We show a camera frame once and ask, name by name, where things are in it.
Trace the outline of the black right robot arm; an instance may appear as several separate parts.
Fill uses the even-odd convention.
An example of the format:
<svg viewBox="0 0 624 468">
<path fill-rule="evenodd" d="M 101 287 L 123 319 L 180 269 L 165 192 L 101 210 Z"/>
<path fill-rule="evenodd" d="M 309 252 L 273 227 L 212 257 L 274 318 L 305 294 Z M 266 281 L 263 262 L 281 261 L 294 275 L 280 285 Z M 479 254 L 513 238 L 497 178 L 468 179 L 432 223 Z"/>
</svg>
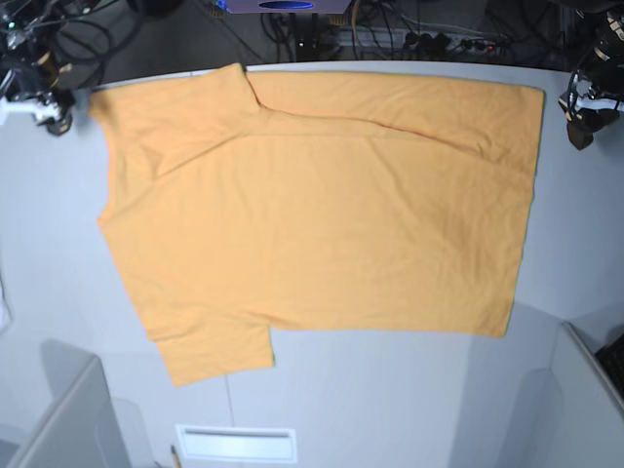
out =
<svg viewBox="0 0 624 468">
<path fill-rule="evenodd" d="M 53 136 L 72 125 L 71 92 L 59 88 L 62 63 L 52 40 L 64 21 L 56 1 L 1 3 L 1 122 L 13 114 L 32 117 Z"/>
</svg>

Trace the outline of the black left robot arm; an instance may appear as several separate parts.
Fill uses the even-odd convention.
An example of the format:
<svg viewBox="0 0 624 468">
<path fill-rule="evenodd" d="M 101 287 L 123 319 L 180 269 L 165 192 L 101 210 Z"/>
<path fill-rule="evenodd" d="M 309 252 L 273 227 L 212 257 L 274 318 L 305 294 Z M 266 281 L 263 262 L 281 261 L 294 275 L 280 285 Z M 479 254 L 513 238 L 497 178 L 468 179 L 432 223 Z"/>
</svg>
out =
<svg viewBox="0 0 624 468">
<path fill-rule="evenodd" d="M 597 37 L 559 98 L 569 142 L 583 150 L 623 113 L 623 7 L 604 13 Z"/>
</svg>

